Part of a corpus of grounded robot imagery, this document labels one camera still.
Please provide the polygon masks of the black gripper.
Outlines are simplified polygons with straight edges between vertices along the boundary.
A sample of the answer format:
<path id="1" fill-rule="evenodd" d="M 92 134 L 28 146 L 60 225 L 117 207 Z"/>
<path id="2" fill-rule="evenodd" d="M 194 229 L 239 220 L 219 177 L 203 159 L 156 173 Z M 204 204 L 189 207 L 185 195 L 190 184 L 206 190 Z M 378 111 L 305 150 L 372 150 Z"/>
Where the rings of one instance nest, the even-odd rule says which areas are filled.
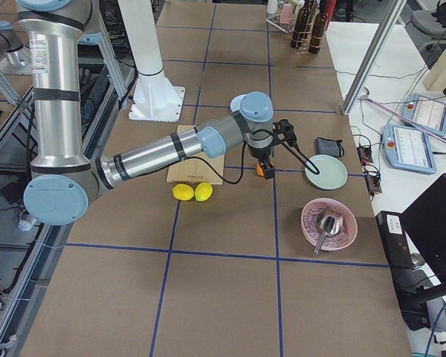
<path id="1" fill-rule="evenodd" d="M 252 139 L 248 143 L 251 155 L 260 164 L 260 175 L 264 179 L 274 178 L 274 166 L 270 161 L 272 142 L 272 137 L 266 137 L 261 140 Z"/>

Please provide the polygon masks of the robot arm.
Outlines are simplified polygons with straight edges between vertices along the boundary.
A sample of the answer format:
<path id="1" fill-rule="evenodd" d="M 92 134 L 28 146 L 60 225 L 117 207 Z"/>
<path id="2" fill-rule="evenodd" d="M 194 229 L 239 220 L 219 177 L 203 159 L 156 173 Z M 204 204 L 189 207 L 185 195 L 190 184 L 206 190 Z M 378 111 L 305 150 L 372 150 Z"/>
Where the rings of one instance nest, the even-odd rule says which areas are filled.
<path id="1" fill-rule="evenodd" d="M 245 94 L 235 112 L 173 133 L 111 158 L 86 158 L 81 133 L 78 42 L 102 33 L 97 1 L 19 1 L 18 19 L 30 40 L 38 154 L 25 188 L 28 212 L 49 225 L 67 225 L 119 183 L 197 156 L 209 158 L 247 144 L 266 179 L 274 176 L 273 106 L 268 95 Z"/>
<path id="2" fill-rule="evenodd" d="M 0 60 L 5 57 L 13 68 L 30 65 L 30 52 L 11 23 L 0 20 Z"/>

